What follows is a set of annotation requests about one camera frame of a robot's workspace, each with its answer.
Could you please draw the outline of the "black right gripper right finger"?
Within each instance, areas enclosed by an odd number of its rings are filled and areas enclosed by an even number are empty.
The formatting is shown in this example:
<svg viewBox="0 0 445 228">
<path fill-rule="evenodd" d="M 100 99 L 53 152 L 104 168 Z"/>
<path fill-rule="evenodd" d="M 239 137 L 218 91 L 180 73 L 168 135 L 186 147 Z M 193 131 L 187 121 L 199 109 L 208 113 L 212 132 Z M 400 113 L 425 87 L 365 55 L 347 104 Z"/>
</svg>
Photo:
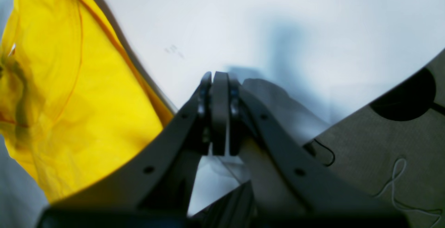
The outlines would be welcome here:
<svg viewBox="0 0 445 228">
<path fill-rule="evenodd" d="M 405 215 L 334 175 L 228 76 L 229 153 L 251 175 L 258 228 L 407 228 Z"/>
</svg>

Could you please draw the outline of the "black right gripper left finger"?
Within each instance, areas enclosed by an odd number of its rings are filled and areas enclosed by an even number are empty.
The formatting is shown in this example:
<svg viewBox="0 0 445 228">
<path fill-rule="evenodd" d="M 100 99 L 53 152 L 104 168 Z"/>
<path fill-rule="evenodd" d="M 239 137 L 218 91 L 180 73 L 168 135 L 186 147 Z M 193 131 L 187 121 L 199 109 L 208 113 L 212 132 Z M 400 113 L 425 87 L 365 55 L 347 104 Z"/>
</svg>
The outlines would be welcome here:
<svg viewBox="0 0 445 228">
<path fill-rule="evenodd" d="M 200 159 L 224 155 L 229 76 L 205 73 L 192 97 L 132 160 L 47 208 L 39 228 L 201 228 L 187 216 Z"/>
</svg>

